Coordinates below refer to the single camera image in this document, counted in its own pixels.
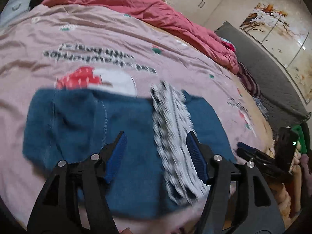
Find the blue fabric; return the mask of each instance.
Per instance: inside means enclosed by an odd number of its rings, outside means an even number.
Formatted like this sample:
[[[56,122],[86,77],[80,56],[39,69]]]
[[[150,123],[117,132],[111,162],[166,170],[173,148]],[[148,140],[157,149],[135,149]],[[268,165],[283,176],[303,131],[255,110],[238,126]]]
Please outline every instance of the blue fabric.
[[[199,141],[214,153],[235,161],[213,108],[201,97],[186,96]],[[90,89],[38,90],[30,103],[23,154],[51,171],[58,161],[85,160],[112,143],[123,130],[128,143],[106,194],[115,215],[154,218],[177,210],[163,178],[154,143],[152,99],[126,97]]]

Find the metal screw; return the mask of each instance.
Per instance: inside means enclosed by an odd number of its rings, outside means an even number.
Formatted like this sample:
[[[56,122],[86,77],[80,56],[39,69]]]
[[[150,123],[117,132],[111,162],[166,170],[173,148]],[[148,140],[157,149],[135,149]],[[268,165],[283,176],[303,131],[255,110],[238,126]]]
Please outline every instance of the metal screw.
[[[63,166],[65,166],[66,165],[66,161],[64,161],[64,160],[61,160],[60,162],[58,162],[58,164],[57,164],[59,167],[63,167]]]
[[[253,163],[253,162],[247,162],[247,166],[249,167],[249,168],[254,168],[255,167],[255,164]]]
[[[216,161],[221,161],[222,157],[220,155],[214,155],[213,159],[216,160]]]
[[[98,159],[99,159],[99,154],[93,154],[93,155],[91,156],[91,159],[92,159],[93,161],[98,160]]]

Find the pink blanket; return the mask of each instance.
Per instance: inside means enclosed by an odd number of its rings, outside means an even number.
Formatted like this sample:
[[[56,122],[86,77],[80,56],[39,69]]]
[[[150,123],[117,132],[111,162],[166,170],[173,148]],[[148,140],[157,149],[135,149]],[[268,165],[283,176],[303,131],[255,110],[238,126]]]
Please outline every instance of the pink blanket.
[[[98,5],[129,14],[183,39],[232,73],[238,72],[236,55],[221,44],[221,39],[214,32],[190,22],[161,0],[44,0],[42,4],[48,7],[66,4]]]

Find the gray headboard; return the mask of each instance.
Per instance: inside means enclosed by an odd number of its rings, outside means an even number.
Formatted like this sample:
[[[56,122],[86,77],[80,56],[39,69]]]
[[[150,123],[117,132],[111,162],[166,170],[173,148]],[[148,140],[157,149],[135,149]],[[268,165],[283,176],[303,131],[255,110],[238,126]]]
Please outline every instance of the gray headboard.
[[[224,22],[216,34],[235,45],[238,61],[260,86],[261,102],[269,111],[268,122],[274,135],[280,127],[301,124],[310,118],[291,82],[260,46],[228,22]]]

